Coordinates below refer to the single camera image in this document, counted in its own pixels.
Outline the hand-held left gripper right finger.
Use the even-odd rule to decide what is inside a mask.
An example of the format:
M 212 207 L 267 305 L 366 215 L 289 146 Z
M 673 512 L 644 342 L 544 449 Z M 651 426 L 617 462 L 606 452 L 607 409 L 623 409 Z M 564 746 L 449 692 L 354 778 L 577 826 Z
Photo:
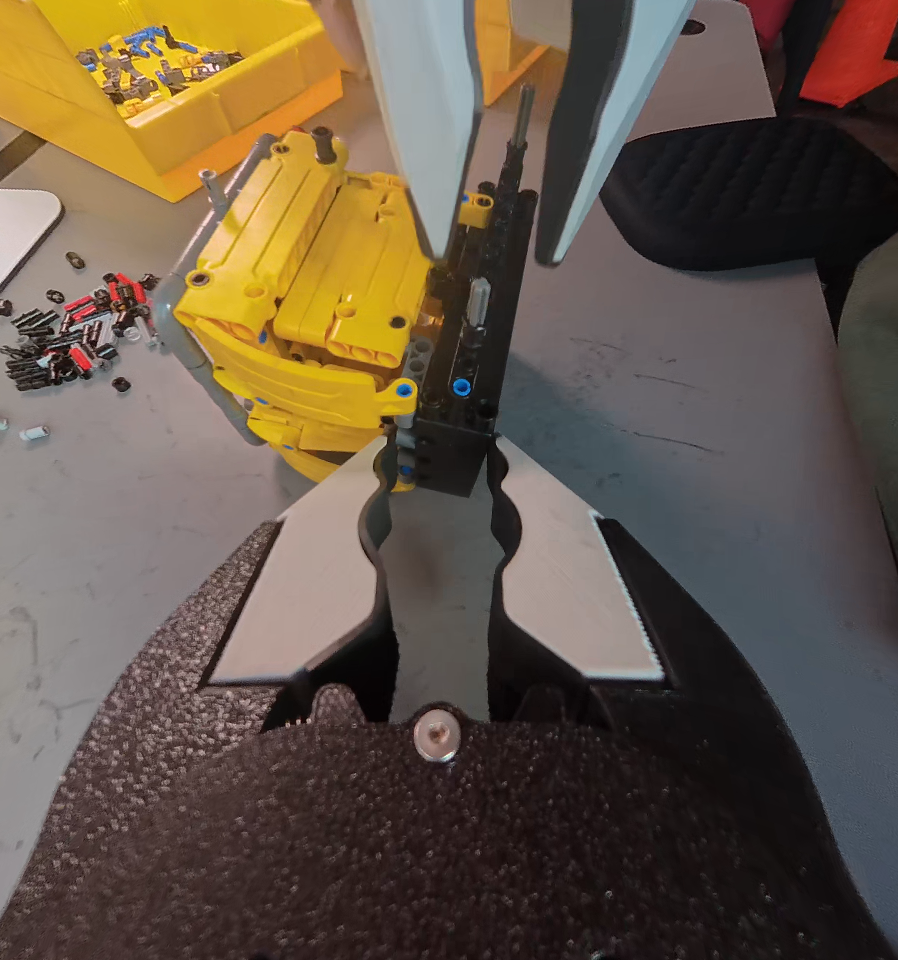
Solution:
M 490 716 L 535 687 L 585 714 L 590 687 L 663 689 L 664 660 L 601 527 L 603 515 L 514 442 L 487 456 L 491 532 L 503 549 L 488 629 Z

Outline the white book stand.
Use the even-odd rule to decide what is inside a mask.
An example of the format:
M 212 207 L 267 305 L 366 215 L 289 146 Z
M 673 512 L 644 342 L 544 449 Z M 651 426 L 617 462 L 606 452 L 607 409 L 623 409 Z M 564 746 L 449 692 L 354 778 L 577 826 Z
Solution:
M 0 188 L 0 292 L 56 228 L 64 208 L 53 193 Z

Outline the yellow black lego model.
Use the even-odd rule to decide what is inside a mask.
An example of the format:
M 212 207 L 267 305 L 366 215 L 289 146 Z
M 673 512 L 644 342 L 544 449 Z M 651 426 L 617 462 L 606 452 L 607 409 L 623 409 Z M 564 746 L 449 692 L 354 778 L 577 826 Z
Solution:
M 404 181 L 347 168 L 331 129 L 264 135 L 158 286 L 170 350 L 252 445 L 322 482 L 395 437 L 396 490 L 471 495 L 486 461 L 538 195 L 535 90 L 500 174 L 464 191 L 450 250 L 419 246 Z

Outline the pile of black red pins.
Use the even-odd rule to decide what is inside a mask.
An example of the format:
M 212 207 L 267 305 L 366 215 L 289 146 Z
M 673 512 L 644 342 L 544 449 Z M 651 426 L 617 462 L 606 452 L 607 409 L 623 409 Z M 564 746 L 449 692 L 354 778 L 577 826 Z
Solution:
M 21 310 L 0 297 L 0 322 L 9 342 L 0 346 L 4 375 L 19 393 L 62 387 L 108 375 L 122 349 L 156 350 L 155 291 L 161 278 L 108 271 L 85 293 L 47 289 L 44 301 Z

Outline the orange plastic object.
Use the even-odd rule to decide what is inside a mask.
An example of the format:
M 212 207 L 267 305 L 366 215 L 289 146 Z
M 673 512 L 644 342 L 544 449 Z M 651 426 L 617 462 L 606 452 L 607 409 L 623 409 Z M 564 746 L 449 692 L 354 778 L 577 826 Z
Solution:
M 898 1 L 845 1 L 802 82 L 801 99 L 838 109 L 898 78 L 887 58 Z

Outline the yellow parts bin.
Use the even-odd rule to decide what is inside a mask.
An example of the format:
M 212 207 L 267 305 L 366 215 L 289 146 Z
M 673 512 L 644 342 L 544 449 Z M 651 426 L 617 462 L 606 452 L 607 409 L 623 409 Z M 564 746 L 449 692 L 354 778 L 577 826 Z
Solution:
M 125 121 L 75 54 L 155 25 L 243 61 Z M 339 100 L 342 68 L 309 2 L 0 1 L 0 119 L 170 202 Z
M 495 103 L 548 47 L 517 34 L 508 1 L 476 1 L 476 42 L 485 106 Z

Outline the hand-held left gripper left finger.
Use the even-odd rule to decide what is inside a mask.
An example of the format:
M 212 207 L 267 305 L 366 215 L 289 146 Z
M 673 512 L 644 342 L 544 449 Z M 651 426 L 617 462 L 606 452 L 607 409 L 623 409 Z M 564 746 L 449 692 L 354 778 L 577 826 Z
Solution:
M 365 716 L 390 716 L 380 547 L 391 489 L 392 441 L 376 437 L 280 514 L 206 668 L 208 689 L 274 689 L 276 716 L 308 716 L 322 686 L 343 684 Z

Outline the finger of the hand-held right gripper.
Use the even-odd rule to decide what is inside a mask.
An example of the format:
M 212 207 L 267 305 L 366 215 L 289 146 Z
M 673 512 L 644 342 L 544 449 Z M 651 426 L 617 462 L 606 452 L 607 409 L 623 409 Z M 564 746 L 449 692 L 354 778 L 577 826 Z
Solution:
M 535 261 L 559 266 L 635 125 L 689 1 L 572 1 L 561 88 L 551 113 Z
M 472 1 L 356 1 L 387 141 L 418 242 L 447 258 L 483 115 Z

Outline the heap of small lego parts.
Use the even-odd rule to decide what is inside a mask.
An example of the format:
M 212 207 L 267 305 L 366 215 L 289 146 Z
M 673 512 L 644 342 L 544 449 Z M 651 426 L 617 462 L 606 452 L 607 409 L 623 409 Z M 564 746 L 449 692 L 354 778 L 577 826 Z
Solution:
M 244 60 L 237 50 L 186 42 L 154 25 L 77 51 L 89 73 L 124 121 L 160 106 Z

